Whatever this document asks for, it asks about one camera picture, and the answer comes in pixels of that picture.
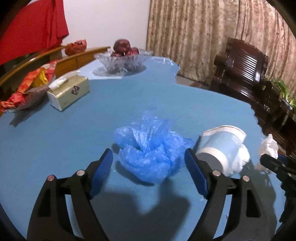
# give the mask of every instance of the yellow snack package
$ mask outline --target yellow snack package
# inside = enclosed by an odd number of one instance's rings
[[[31,88],[36,88],[47,84],[48,80],[45,76],[45,68],[42,68],[36,79],[33,81]]]

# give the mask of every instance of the curtain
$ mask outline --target curtain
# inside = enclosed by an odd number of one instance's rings
[[[266,0],[151,0],[147,49],[180,64],[187,78],[210,84],[228,37],[266,54],[266,75],[281,76],[296,93],[296,39]]]

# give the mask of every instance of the blue tablecloth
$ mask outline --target blue tablecloth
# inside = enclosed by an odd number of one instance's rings
[[[274,174],[254,170],[265,137],[249,104],[207,90],[155,83],[163,78],[172,83],[174,74],[164,74],[161,68],[151,72],[152,77],[145,72],[138,75],[147,81],[136,76],[90,80],[90,93],[63,112],[45,102],[33,113],[7,113],[0,118],[0,202],[21,234],[27,234],[33,206],[48,175],[71,176],[111,148],[115,152],[111,173],[101,193],[91,201],[109,239],[187,240],[206,204],[188,170],[183,168],[163,184],[144,185],[118,162],[114,130],[139,121],[146,110],[171,119],[173,131],[195,140],[203,131],[220,125],[245,131],[244,143],[252,161],[242,175],[250,176],[256,187],[271,232],[279,226],[284,192]],[[216,236],[223,233],[230,201],[228,197]],[[69,197],[67,203],[79,235]]]
[[[102,73],[105,70],[102,63],[94,60],[80,68],[80,75],[88,77],[89,80],[98,79],[97,70]],[[136,80],[148,83],[176,83],[176,74],[180,67],[169,58],[151,56],[145,61],[144,67],[136,74],[127,73],[123,80]]]

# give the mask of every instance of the tiled floor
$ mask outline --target tiled floor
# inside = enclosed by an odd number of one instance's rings
[[[180,75],[177,75],[176,76],[176,80],[177,80],[177,83],[180,84],[180,85],[187,85],[187,86],[190,86],[191,84],[193,84],[195,81],[191,80],[191,79],[188,79],[188,78],[185,78],[183,76],[180,76]],[[199,88],[201,89],[208,89],[208,86],[207,84],[203,84],[203,83],[199,83],[200,86]]]

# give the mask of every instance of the apple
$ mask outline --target apple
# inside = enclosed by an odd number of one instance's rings
[[[133,55],[133,51],[130,49],[130,50],[127,51],[125,54],[126,54],[126,56],[128,56],[128,55]]]
[[[113,52],[110,56],[111,57],[122,57],[122,54]]]
[[[137,47],[132,47],[131,51],[133,52],[133,54],[140,54],[139,49]]]
[[[119,39],[115,42],[113,49],[116,53],[126,53],[131,49],[131,44],[127,39]]]

